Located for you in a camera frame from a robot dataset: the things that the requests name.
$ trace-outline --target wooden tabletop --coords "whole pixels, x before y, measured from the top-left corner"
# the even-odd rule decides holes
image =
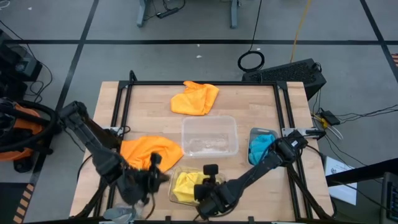
[[[94,121],[102,127],[109,127],[116,99],[118,82],[103,82],[95,110]],[[288,83],[289,96],[296,127],[313,126],[307,97],[302,83]],[[175,166],[189,166],[202,169],[205,164],[218,164],[220,173],[228,179],[234,179],[250,169],[247,162],[248,137],[251,128],[266,128],[277,131],[280,135],[279,122],[275,106],[274,91],[271,86],[218,86],[220,92],[209,113],[209,116],[229,115],[238,126],[239,151],[236,156],[217,159],[190,159],[183,157]],[[127,125],[131,132],[125,140],[141,136],[164,136],[181,144],[181,123],[186,115],[176,114],[170,110],[170,99],[181,93],[184,86],[151,86],[136,85],[132,88]],[[125,93],[122,96],[118,124],[120,125]],[[287,116],[283,93],[280,91],[285,125]],[[316,140],[308,140],[309,145],[318,148]],[[311,149],[304,149],[303,166],[309,191],[323,209],[331,215],[333,207],[326,185],[326,179],[319,155]],[[87,204],[98,188],[99,175],[91,162],[81,170],[76,187],[70,215],[75,215]],[[294,212],[290,197],[287,172],[283,167],[270,171],[257,182],[248,187],[238,206],[229,215],[217,220],[247,221],[253,216],[256,221],[294,221]],[[302,194],[297,188],[300,202],[300,213],[305,217]],[[101,214],[106,207],[108,191],[104,194]],[[193,220],[197,215],[194,207],[173,203],[169,200],[169,183],[160,186],[155,195],[156,207],[150,220],[164,220],[170,215],[172,220]],[[114,205],[123,203],[118,192],[115,193]],[[152,202],[144,209],[147,214]]]

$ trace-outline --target orange cloth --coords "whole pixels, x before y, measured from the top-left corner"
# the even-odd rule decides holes
[[[185,81],[183,93],[171,99],[171,109],[174,113],[188,115],[205,115],[209,113],[216,100],[219,89],[210,84],[197,84]]]
[[[162,136],[143,136],[137,140],[122,141],[120,154],[136,169],[149,169],[150,155],[162,156],[159,169],[169,170],[182,157],[182,149],[175,142]]]

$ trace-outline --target wooden table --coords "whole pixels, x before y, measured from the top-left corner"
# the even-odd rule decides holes
[[[95,110],[94,121],[102,127],[109,127],[117,93],[118,82],[103,82]],[[275,96],[271,86],[218,86],[220,92],[209,115],[230,115],[238,125],[239,152],[236,156],[218,159],[188,159],[183,157],[176,166],[189,166],[201,169],[204,164],[217,163],[221,173],[228,179],[234,179],[245,173],[251,166],[247,162],[248,137],[251,128],[267,128],[280,135]],[[313,126],[307,98],[302,83],[288,83],[289,96],[296,127]],[[181,93],[184,86],[136,85],[132,88],[127,125],[131,132],[125,139],[137,139],[145,135],[165,136],[181,143],[181,123],[185,115],[170,110],[170,99]],[[120,124],[125,93],[122,96],[118,124]],[[283,93],[280,91],[285,125],[287,115]],[[318,148],[316,140],[309,139],[309,145]],[[326,179],[319,155],[311,149],[304,149],[303,167],[309,191],[323,209],[331,215],[333,207],[326,185]],[[99,175],[91,162],[81,170],[73,199],[70,215],[77,214],[90,200],[98,188]],[[156,208],[150,220],[164,220],[170,215],[172,220],[193,220],[197,215],[194,207],[173,203],[169,200],[169,183],[162,184],[155,195]],[[301,191],[297,188],[300,213],[305,217]],[[104,194],[101,214],[106,207],[108,191]],[[123,203],[118,192],[114,204]],[[152,206],[150,202],[144,209],[147,214]],[[255,221],[294,221],[294,212],[290,197],[288,177],[285,168],[270,171],[248,187],[234,212],[217,220],[247,221],[253,216]]]

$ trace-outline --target plastic bin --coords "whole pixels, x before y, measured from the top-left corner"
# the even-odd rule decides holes
[[[180,166],[180,167],[176,167],[174,169],[172,178],[170,180],[170,186],[169,186],[169,200],[171,202],[175,202],[175,203],[181,203],[184,205],[191,205],[191,206],[196,206],[199,203],[198,202],[180,202],[178,201],[177,197],[175,196],[175,194],[173,193],[173,189],[175,188],[175,184],[177,182],[177,179],[179,177],[179,175],[182,172],[186,172],[186,173],[190,173],[190,172],[203,172],[203,170],[200,169],[196,169],[196,168],[191,168],[191,167],[184,167],[184,166]],[[216,181],[219,183],[222,183],[224,181],[226,181],[225,175],[224,174],[217,174],[216,175]]]
[[[239,149],[235,119],[231,116],[183,119],[182,148],[188,157],[235,155]]]
[[[265,129],[265,128],[252,128],[250,130],[250,135],[249,135],[249,140],[248,140],[248,155],[246,156],[246,159],[248,161],[248,164],[252,165],[249,161],[249,153],[250,153],[250,143],[256,139],[259,135],[261,134],[271,134],[275,137],[275,139],[278,138],[278,133],[276,133],[276,131],[271,130],[271,129]]]

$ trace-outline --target blue cloth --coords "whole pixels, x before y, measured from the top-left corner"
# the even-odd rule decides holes
[[[257,165],[262,159],[262,153],[265,151],[264,157],[268,155],[268,147],[275,141],[272,134],[261,134],[250,142],[249,162]]]

